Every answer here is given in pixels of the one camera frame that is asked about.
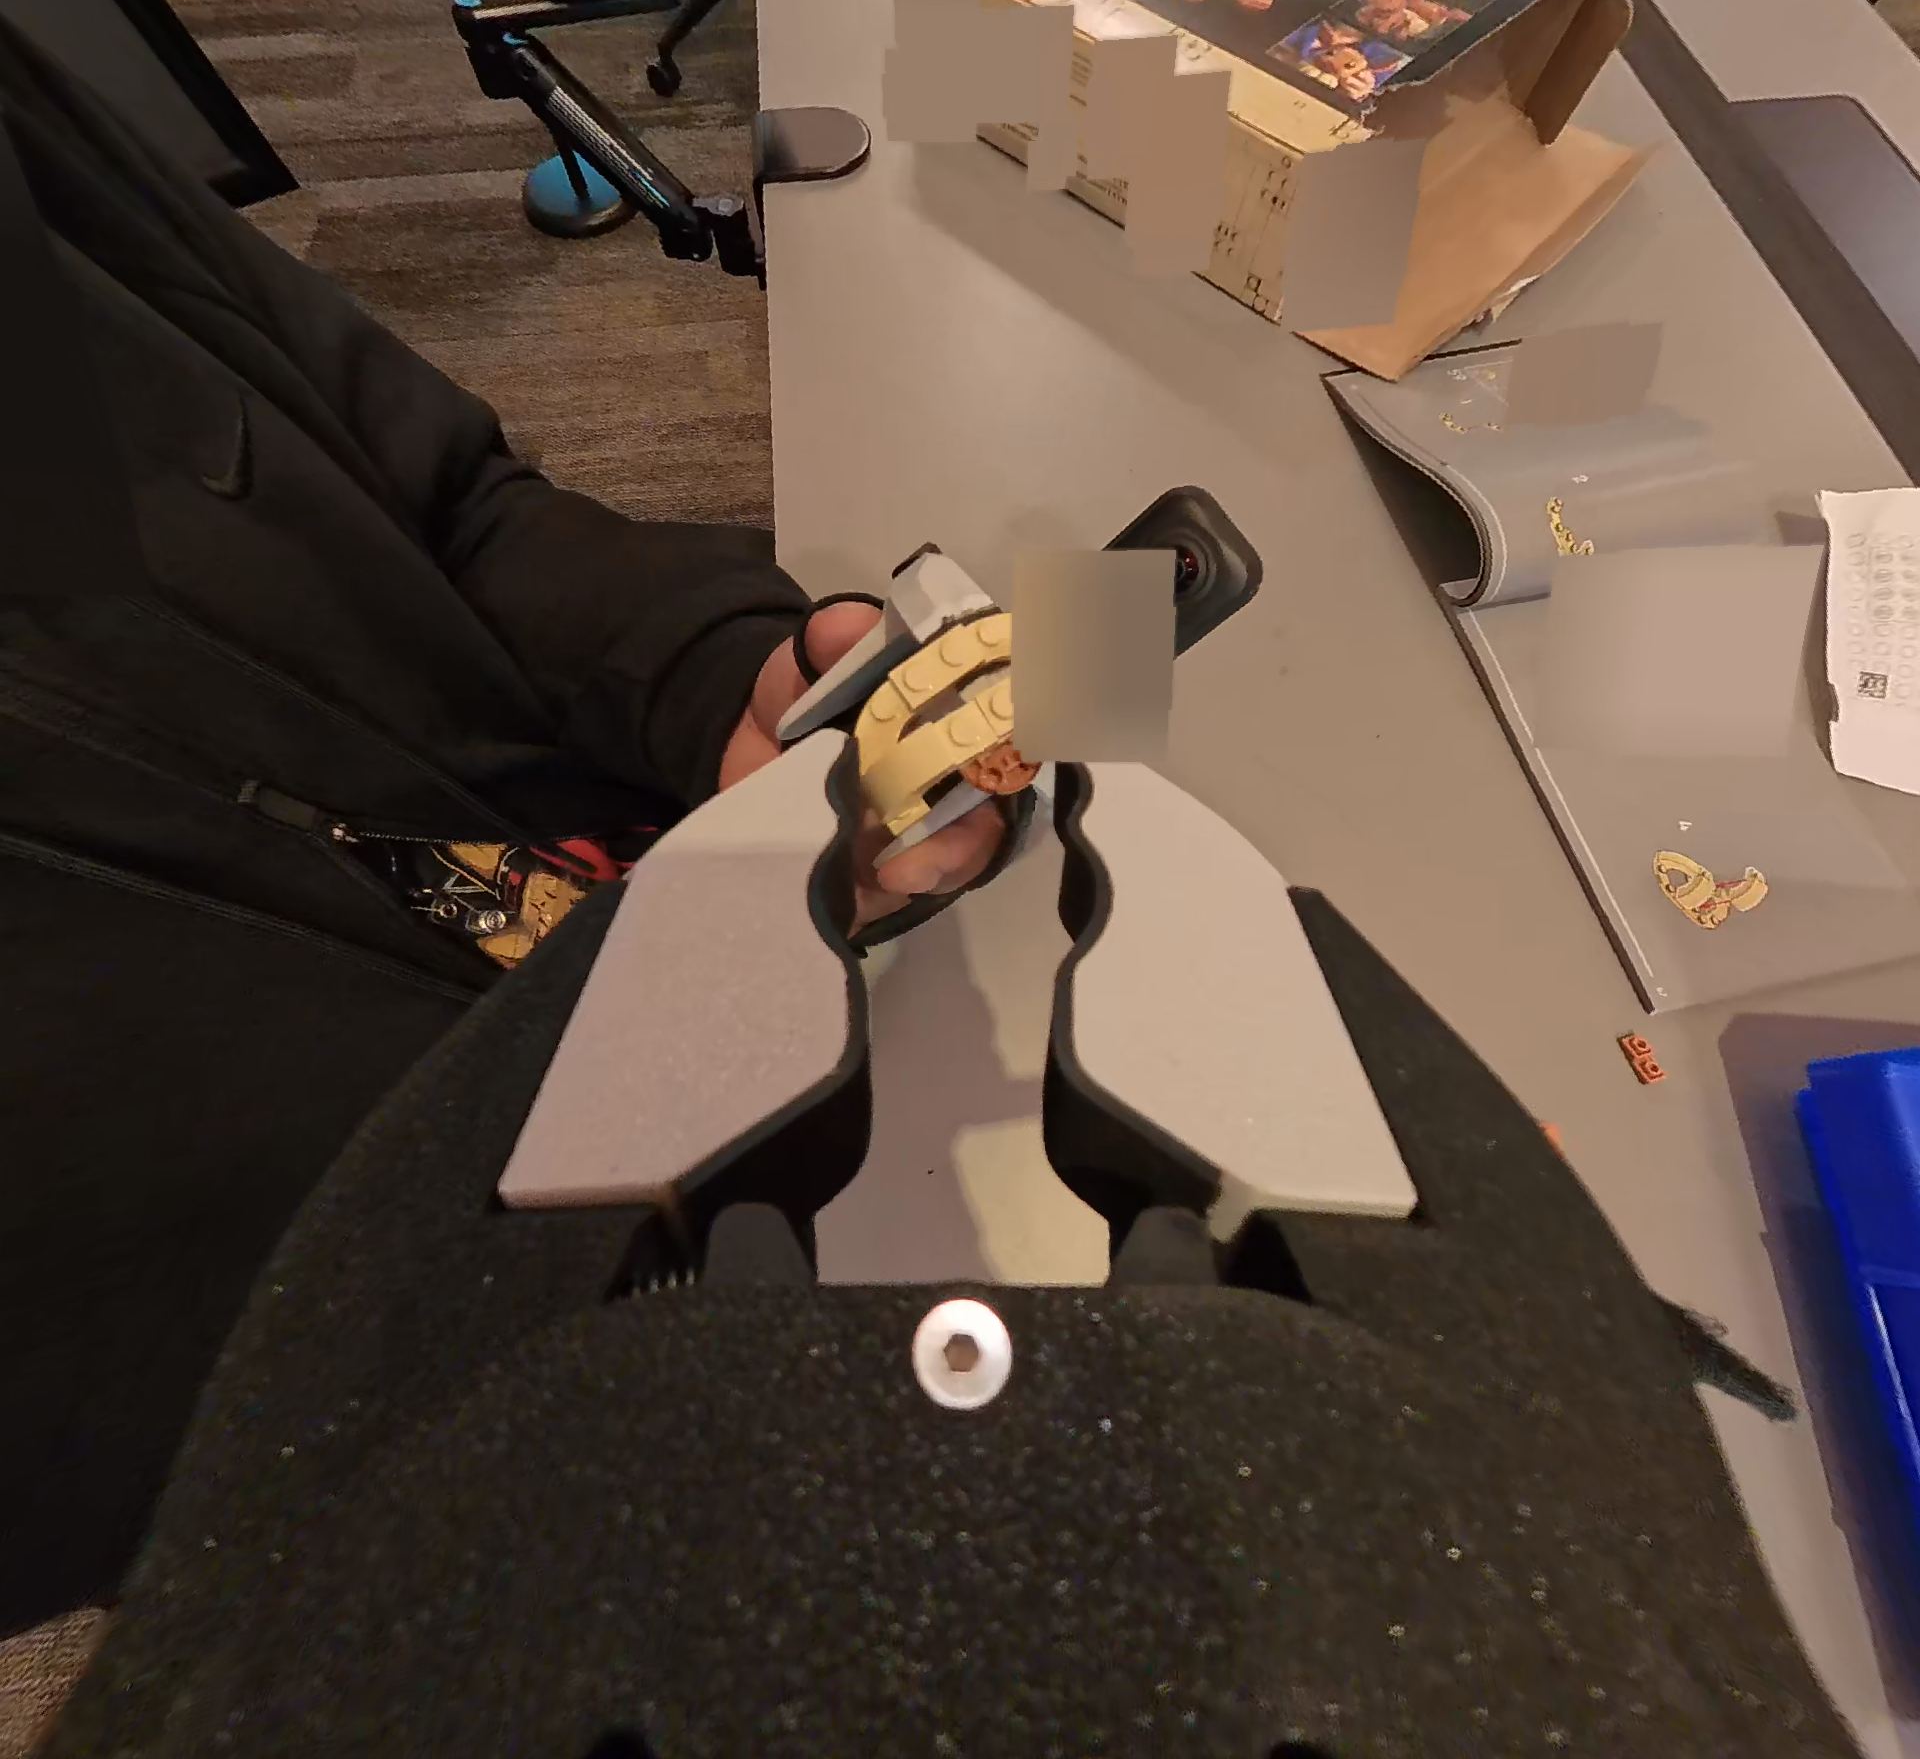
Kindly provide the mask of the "grey instruction booklet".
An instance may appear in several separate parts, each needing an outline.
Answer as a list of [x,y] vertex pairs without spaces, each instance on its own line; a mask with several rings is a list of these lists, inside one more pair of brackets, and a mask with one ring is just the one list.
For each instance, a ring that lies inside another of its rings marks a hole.
[[1912,961],[1912,855],[1816,721],[1823,548],[1670,402],[1513,427],[1513,357],[1324,389],[1453,507],[1437,598],[1642,1013]]

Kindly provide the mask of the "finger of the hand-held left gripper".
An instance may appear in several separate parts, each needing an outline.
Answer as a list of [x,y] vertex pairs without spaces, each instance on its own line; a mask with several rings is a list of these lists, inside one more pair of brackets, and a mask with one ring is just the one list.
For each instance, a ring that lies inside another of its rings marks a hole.
[[[875,619],[830,664],[813,667],[812,626],[825,612],[867,607]],[[900,740],[950,718],[971,697],[1007,702],[1007,619],[991,596],[943,548],[921,547],[888,590],[820,598],[795,636],[800,697],[773,740],[789,746],[821,728],[861,730],[870,697],[890,696]]]
[[959,780],[896,835],[896,860],[1021,860],[1031,811],[1035,780],[1021,789],[985,789]]

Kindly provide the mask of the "white printed paper sheet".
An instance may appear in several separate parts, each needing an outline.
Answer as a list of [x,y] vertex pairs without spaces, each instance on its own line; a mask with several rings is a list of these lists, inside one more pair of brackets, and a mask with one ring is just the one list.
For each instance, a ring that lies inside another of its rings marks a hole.
[[1833,761],[1920,789],[1920,495],[1819,495],[1826,525]]

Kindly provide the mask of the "brown cardboard piece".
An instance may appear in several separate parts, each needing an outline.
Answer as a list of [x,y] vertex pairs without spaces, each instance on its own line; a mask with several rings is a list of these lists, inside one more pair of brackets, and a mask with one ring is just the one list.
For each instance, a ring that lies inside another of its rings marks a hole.
[[1221,109],[1207,256],[1237,303],[1339,362],[1407,378],[1562,261],[1642,154],[1576,133],[1629,0],[978,0],[1070,12],[1078,157],[1060,190],[1130,219],[1088,157],[1088,91],[1121,40],[1157,44],[1154,141]]

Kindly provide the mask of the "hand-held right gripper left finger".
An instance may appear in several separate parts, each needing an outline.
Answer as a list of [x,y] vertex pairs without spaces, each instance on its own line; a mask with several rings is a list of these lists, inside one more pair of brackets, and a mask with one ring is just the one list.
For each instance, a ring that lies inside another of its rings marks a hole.
[[813,1221],[850,1183],[870,1145],[854,825],[854,746],[812,733],[637,860],[497,1176],[504,1207]]

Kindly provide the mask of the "person's left forearm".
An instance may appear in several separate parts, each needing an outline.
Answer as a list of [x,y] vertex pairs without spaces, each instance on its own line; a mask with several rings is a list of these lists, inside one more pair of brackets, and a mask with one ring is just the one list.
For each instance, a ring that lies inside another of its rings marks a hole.
[[812,612],[758,531],[629,521],[502,463],[421,539],[544,721],[552,760],[509,797],[540,830],[711,797],[762,667]]

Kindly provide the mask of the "blue plastic bin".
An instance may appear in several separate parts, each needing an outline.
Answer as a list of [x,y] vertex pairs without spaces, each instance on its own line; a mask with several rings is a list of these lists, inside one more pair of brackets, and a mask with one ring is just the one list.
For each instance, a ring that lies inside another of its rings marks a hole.
[[1886,1525],[1920,1539],[1920,1053],[1807,1062],[1796,1119],[1834,1231],[1847,1318],[1866,1366],[1874,1430],[1900,1491]]

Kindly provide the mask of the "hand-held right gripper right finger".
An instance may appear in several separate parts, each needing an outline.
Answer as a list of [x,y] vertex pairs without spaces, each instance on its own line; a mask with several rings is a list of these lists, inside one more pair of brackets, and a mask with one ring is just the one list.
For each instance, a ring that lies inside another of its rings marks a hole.
[[1281,873],[1140,761],[1064,761],[1069,956],[1051,982],[1044,1156],[1111,1231],[1184,1207],[1401,1221],[1393,1145]]

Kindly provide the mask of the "large tan arch brick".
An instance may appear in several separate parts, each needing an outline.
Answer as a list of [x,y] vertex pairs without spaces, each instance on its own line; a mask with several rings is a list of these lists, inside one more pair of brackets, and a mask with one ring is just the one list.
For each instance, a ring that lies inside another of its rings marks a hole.
[[949,796],[1015,796],[1041,761],[1013,743],[1013,619],[989,612],[912,650],[850,730],[861,796],[888,835],[938,830]]

